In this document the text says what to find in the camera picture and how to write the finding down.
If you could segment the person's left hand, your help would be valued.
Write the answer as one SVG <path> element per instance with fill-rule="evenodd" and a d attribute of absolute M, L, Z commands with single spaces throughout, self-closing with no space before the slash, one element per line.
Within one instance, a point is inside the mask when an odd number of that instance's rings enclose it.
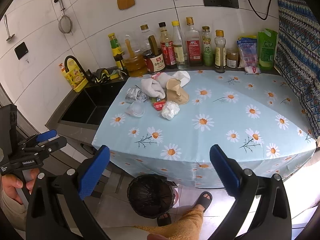
<path fill-rule="evenodd" d="M 26 188 L 29 190 L 29 193 L 32 193 L 35 180 L 37 178 L 37 175 L 39 174 L 40 170 L 38 168 L 34 168 L 30 171 L 31 180 L 26 183 Z M 18 179 L 13 174 L 7 174 L 1 178 L 2 180 L 2 187 L 5 194 L 13 199 L 14 201 L 18 202 L 19 204 L 23 204 L 20 196 L 18 195 L 16 189 L 22 189 L 23 188 L 23 182 Z"/>

